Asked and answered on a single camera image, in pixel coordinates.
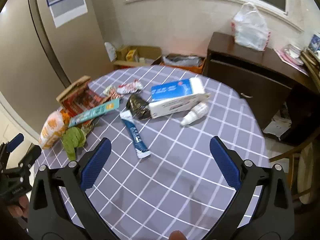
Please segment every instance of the desk drawer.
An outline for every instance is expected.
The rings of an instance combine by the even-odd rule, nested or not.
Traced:
[[[290,87],[271,78],[213,59],[208,63],[207,75],[246,99],[261,129],[270,123],[291,91]]]

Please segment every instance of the silver bolt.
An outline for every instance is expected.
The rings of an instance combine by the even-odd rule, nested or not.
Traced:
[[[282,170],[282,167],[281,167],[281,165],[279,165],[279,164],[276,164],[276,165],[275,165],[275,168],[276,168],[276,170],[278,170],[278,171]]]
[[[69,162],[68,166],[69,166],[70,168],[74,168],[74,167],[77,166],[77,162],[71,161],[71,162]]]
[[[47,168],[47,166],[41,165],[40,168],[39,168],[39,170],[40,170],[40,171],[44,171],[46,168]]]
[[[244,161],[244,165],[247,166],[247,167],[251,167],[253,165],[253,163],[250,160],[245,160]]]

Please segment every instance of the checkered tablecloth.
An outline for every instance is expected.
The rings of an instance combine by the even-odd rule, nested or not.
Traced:
[[[102,95],[109,85],[139,79],[145,89],[141,96],[150,100],[151,87],[187,79],[196,74],[163,66],[117,70],[91,82],[90,88]],[[119,112],[125,111],[126,96],[118,111],[95,120],[85,147],[77,159],[95,148],[101,138],[112,142],[112,153],[93,188],[86,191],[101,217],[121,239],[168,238],[174,230],[188,239],[202,239],[222,215],[235,190],[228,186],[209,150],[210,139],[218,135],[229,149],[256,165],[268,167],[265,143],[247,102],[230,87],[198,75],[207,92],[209,114],[182,128],[187,112],[146,121],[135,121],[150,158],[137,158],[130,135]],[[59,168],[68,164],[61,141],[43,151],[35,164]],[[256,189],[240,225],[249,222],[261,188]],[[72,221],[81,225],[65,188],[61,188]]]

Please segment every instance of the wall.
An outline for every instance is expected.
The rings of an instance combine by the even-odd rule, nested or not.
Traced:
[[[223,0],[93,0],[103,37],[114,43],[160,46],[164,53],[206,55],[213,32],[231,34],[230,22],[241,5]],[[263,13],[271,30],[269,47],[288,43],[305,46],[320,31],[320,11],[313,0],[302,0],[305,32]]]

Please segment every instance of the drawer handle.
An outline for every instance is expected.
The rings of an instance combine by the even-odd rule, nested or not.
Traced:
[[[245,95],[244,93],[241,93],[240,95],[243,96],[243,97],[245,97],[245,98],[253,98],[253,97],[250,97],[250,96]]]

